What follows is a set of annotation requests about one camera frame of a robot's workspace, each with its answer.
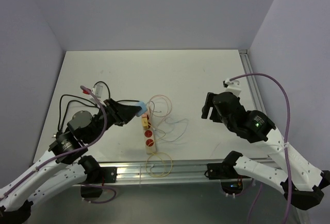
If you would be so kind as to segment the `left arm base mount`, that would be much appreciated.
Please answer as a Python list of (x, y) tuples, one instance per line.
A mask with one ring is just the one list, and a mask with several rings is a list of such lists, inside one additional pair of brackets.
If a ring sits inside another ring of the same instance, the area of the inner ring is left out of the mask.
[[(108, 203), (115, 199), (117, 191), (106, 185), (106, 183), (115, 183), (117, 178), (116, 167), (100, 167), (99, 169), (87, 174), (86, 180), (80, 185), (80, 196), (86, 202), (93, 204)], [(110, 198), (101, 200), (103, 193), (111, 192)]]

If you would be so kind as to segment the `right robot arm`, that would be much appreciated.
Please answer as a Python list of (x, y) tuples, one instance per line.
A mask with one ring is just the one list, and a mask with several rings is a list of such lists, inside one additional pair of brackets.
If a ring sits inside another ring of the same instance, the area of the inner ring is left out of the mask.
[(300, 210), (320, 204), (324, 197), (322, 189), (329, 186), (329, 171), (314, 167), (291, 145), (286, 145), (281, 132), (264, 113), (245, 110), (240, 98), (231, 92), (208, 93), (202, 118), (224, 124), (230, 132), (261, 149), (279, 166), (266, 166), (231, 151), (221, 163), (207, 164), (205, 176), (208, 179), (247, 176), (278, 190)]

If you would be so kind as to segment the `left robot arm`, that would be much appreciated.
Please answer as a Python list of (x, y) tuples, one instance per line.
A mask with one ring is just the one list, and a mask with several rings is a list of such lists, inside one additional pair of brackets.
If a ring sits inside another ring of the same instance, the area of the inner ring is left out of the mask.
[(93, 156), (86, 155), (111, 126), (128, 124), (147, 111), (145, 103), (124, 105), (107, 99), (97, 114), (78, 111), (56, 136), (49, 149), (16, 180), (1, 188), (1, 223), (24, 223), (32, 207), (75, 184), (101, 181), (103, 172)]

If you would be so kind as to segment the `yellow charger plug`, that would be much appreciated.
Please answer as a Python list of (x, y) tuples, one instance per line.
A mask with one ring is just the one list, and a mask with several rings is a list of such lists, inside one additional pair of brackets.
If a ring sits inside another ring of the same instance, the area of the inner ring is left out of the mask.
[(148, 123), (148, 118), (147, 116), (143, 116), (141, 117), (141, 123), (142, 123), (142, 127), (144, 129), (148, 129), (149, 128), (149, 123)]

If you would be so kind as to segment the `beige red power strip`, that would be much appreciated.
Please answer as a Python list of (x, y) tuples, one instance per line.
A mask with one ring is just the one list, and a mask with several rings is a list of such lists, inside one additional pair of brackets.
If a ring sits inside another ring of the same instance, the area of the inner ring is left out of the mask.
[(154, 138), (154, 132), (153, 132), (153, 129), (152, 129), (151, 118), (150, 118), (148, 112), (145, 112), (145, 113), (147, 114), (149, 128), (148, 129), (143, 128), (143, 138), (144, 138), (146, 153), (148, 155), (152, 155), (152, 154), (155, 154), (157, 152), (156, 144), (155, 144), (156, 142), (155, 142), (155, 138)]

